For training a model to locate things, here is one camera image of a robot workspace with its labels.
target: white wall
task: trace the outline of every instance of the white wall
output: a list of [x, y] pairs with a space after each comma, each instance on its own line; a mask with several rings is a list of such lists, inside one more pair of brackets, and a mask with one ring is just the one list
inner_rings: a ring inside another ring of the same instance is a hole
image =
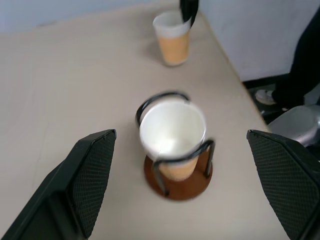
[[320, 0], [200, 0], [242, 81], [290, 71], [298, 39]]
[[155, 0], [0, 0], [0, 32], [27, 31], [37, 25], [146, 2]]

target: person's leg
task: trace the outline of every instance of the person's leg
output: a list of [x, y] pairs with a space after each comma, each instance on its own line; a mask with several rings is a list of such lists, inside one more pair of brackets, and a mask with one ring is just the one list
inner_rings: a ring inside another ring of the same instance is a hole
[[[272, 93], [265, 92], [266, 99], [271, 104], [277, 103], [285, 108], [303, 105], [304, 95], [320, 83], [319, 70], [320, 8], [298, 41], [289, 77], [280, 84], [277, 84], [275, 91]], [[261, 95], [263, 92], [257, 92], [257, 100], [259, 100], [259, 94]]]

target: shoe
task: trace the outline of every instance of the shoe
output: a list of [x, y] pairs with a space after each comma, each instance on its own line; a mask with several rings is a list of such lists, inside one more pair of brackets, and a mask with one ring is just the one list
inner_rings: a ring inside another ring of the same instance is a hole
[[264, 105], [274, 105], [277, 104], [274, 98], [272, 97], [273, 91], [268, 91], [264, 89], [260, 89], [255, 93], [255, 99]]

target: round wooden base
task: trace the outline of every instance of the round wooden base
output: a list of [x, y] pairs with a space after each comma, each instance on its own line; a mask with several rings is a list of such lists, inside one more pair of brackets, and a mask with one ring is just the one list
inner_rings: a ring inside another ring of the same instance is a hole
[[210, 176], [205, 177], [205, 169], [208, 162], [209, 152], [205, 151], [199, 156], [195, 169], [190, 177], [183, 181], [173, 181], [161, 174], [165, 187], [169, 190], [169, 195], [165, 196], [159, 187], [154, 172], [152, 170], [153, 161], [146, 156], [144, 161], [144, 175], [150, 187], [164, 198], [183, 201], [195, 198], [200, 195], [210, 183], [213, 167], [211, 164]]

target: table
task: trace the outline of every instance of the table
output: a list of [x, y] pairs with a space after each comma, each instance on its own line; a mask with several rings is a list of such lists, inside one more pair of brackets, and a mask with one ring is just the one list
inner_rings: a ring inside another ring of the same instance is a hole
[[[201, 14], [190, 58], [162, 64], [153, 18], [167, 1], [0, 34], [0, 235], [77, 140], [116, 129], [104, 201], [90, 240], [287, 240], [261, 187], [248, 129], [266, 130]], [[197, 198], [156, 195], [143, 175], [135, 113], [149, 96], [181, 90], [216, 140], [213, 176]]]

